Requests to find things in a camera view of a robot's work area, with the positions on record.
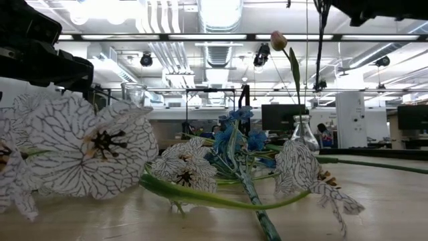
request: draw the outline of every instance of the glass vase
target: glass vase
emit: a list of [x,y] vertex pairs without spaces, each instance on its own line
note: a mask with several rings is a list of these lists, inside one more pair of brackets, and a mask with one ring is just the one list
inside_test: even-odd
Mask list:
[[300,117],[298,115],[294,116],[296,128],[294,129],[292,141],[304,143],[313,154],[318,154],[320,152],[320,146],[310,130],[309,120],[310,116],[308,114],[303,114],[302,125],[300,125]]
[[137,83],[122,83],[121,87],[124,100],[132,101],[139,107],[144,106],[147,86]]

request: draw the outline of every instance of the white flower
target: white flower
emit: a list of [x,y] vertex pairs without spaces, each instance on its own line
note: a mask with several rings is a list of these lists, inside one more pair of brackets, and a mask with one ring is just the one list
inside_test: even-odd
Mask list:
[[151,108],[117,102],[94,114],[76,96],[45,101],[29,117],[29,140],[51,152],[31,168],[43,186],[62,194],[96,199],[116,196],[138,183],[144,164],[158,155]]
[[321,166],[303,143],[286,141],[283,150],[275,156],[275,159],[276,172],[280,173],[275,178],[276,192],[290,194],[295,190],[310,190],[312,193],[321,194],[320,206],[325,207],[328,202],[331,203],[333,214],[339,221],[340,231],[345,238],[346,224],[336,201],[343,202],[344,213],[349,215],[358,215],[364,207],[325,181],[318,180]]
[[31,196],[30,176],[15,144],[11,121],[0,119],[0,213],[14,203],[22,215],[35,219],[38,210]]
[[217,182],[212,177],[217,173],[217,169],[204,159],[209,148],[202,147],[203,143],[203,138],[195,137],[187,143],[169,147],[162,153],[162,159],[153,163],[152,174],[183,187],[215,192]]
[[43,101],[60,98],[57,92],[41,90],[31,94],[20,94],[13,101],[13,108],[5,113],[5,117],[11,121],[11,129],[15,135],[16,145],[22,149],[34,147],[28,141],[26,132],[27,119]]

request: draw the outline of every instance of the person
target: person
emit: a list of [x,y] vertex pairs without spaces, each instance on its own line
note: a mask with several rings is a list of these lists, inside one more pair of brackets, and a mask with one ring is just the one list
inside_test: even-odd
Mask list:
[[326,125],[320,123],[318,124],[317,129],[321,136],[321,145],[323,147],[331,147],[333,145],[333,136],[330,131],[328,131]]

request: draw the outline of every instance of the computer monitor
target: computer monitor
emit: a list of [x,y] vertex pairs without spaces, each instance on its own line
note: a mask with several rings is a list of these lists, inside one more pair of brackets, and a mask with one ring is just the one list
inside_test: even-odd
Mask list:
[[428,129],[428,105],[398,106],[397,116],[400,130]]
[[261,106],[261,128],[264,131],[294,130],[293,116],[308,114],[304,104],[263,104]]

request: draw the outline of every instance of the clear glass bottle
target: clear glass bottle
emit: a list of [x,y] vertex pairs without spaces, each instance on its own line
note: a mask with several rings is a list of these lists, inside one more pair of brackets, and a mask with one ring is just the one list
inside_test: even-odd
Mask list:
[[300,126],[300,117],[298,115],[294,116],[294,121],[296,122],[296,128],[292,136],[292,141],[299,141],[304,143],[313,154],[318,154],[320,152],[320,146],[316,140],[314,134],[309,127],[310,115],[302,115],[302,127]]

